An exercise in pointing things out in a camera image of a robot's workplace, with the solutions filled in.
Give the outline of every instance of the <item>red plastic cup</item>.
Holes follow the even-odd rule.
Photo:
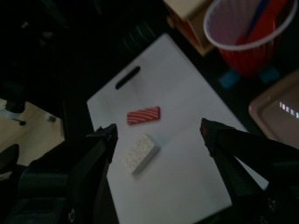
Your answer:
[[[244,78],[252,78],[273,60],[280,37],[293,20],[297,2],[281,24],[272,33],[257,41],[237,45],[239,38],[247,33],[251,19],[260,0],[215,0],[203,20],[203,29],[209,42],[217,47],[223,59]]]

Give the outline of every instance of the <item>striped red block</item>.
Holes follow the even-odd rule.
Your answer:
[[[147,123],[160,119],[160,108],[144,108],[137,111],[127,113],[127,124]]]

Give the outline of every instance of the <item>white cutting board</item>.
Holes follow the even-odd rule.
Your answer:
[[[139,74],[116,90],[136,66]],[[128,126],[127,113],[153,106],[161,108],[161,120]],[[88,111],[95,130],[111,123],[117,126],[107,179],[120,224],[192,224],[229,205],[201,140],[201,118],[244,127],[167,34],[89,98]],[[123,158],[143,134],[161,149],[143,171],[131,175]]]

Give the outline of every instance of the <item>blue object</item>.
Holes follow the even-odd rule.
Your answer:
[[[237,84],[240,80],[240,75],[237,73],[237,71],[235,70],[228,70],[227,73],[224,73],[220,78],[219,78],[219,83],[223,86],[223,88],[228,89],[231,87],[235,86],[235,84]]]
[[[251,35],[251,32],[253,31],[253,28],[256,26],[256,23],[257,23],[257,20],[267,8],[267,4],[268,4],[269,0],[261,0],[257,7],[256,7],[256,13],[255,13],[255,16],[251,20],[251,23],[249,23],[249,26],[248,26],[248,30],[247,30],[247,38],[249,37]]]
[[[273,81],[276,81],[280,78],[280,73],[275,69],[273,66],[269,66],[263,71],[259,72],[259,79],[264,82],[264,84],[268,84]]]

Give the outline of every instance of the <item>white sponge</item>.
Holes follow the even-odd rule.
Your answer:
[[[124,165],[132,174],[137,174],[145,167],[160,147],[155,145],[148,135],[143,135],[124,158]]]

